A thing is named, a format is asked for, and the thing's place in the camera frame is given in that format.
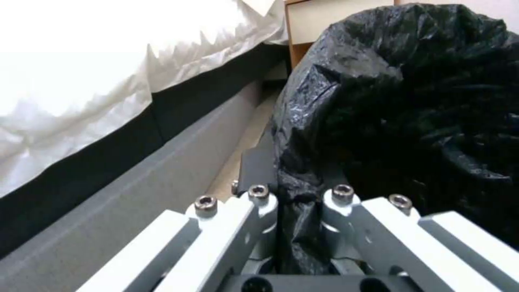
hex socket screw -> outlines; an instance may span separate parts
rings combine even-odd
[[[401,194],[392,194],[389,195],[389,202],[395,206],[398,210],[404,213],[406,216],[411,214],[411,209],[413,208],[413,202],[408,197]]]
[[[332,189],[332,199],[341,205],[351,204],[354,195],[355,191],[347,184],[338,184]]]
[[[211,218],[218,212],[218,200],[211,196],[200,196],[195,200],[195,214],[198,217]]]
[[[269,190],[262,184],[255,184],[249,188],[249,200],[256,206],[263,206],[268,203]]]

plastic bag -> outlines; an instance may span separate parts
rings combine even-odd
[[[380,7],[331,25],[272,117],[280,273],[326,274],[320,165],[361,199],[402,193],[518,247],[519,38],[463,5]]]

